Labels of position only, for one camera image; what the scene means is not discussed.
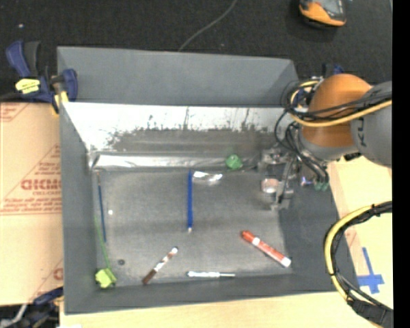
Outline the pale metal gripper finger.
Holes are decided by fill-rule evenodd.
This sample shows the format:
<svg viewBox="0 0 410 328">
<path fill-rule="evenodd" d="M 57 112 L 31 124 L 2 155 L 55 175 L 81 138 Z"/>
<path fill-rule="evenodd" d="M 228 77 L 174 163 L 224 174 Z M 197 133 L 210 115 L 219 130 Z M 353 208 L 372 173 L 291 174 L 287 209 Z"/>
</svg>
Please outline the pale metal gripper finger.
<svg viewBox="0 0 410 328">
<path fill-rule="evenodd" d="M 266 194 L 277 193 L 279 180 L 276 178 L 265 178 L 261 181 L 261 191 Z"/>
<path fill-rule="evenodd" d="M 294 189 L 287 182 L 281 182 L 271 203 L 271 210 L 281 211 L 288 209 L 293 195 Z"/>
</svg>

